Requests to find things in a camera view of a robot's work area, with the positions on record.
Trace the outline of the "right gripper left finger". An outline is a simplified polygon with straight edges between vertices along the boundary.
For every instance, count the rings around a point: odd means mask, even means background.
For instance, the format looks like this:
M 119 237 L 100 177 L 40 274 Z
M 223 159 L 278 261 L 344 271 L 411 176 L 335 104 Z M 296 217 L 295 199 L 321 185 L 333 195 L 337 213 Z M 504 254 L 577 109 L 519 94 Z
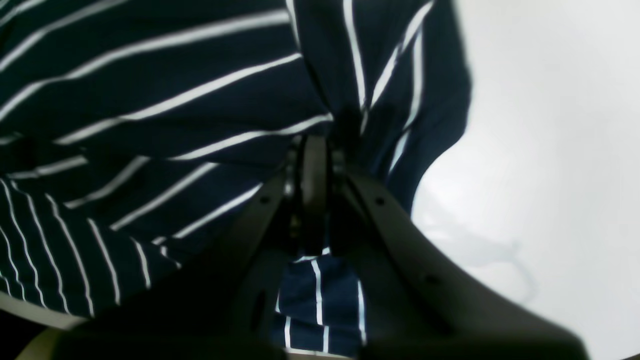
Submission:
M 270 344 L 295 198 L 296 136 L 274 178 L 202 253 L 147 291 L 61 335 L 53 360 L 285 360 Z

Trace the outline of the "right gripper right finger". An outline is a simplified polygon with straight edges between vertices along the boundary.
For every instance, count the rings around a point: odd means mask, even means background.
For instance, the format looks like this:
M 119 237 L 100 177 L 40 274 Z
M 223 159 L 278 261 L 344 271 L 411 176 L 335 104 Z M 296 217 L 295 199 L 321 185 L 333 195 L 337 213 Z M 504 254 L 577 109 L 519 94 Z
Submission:
M 587 360 L 573 332 L 473 278 L 379 181 L 327 144 L 333 254 L 362 284 L 359 360 Z

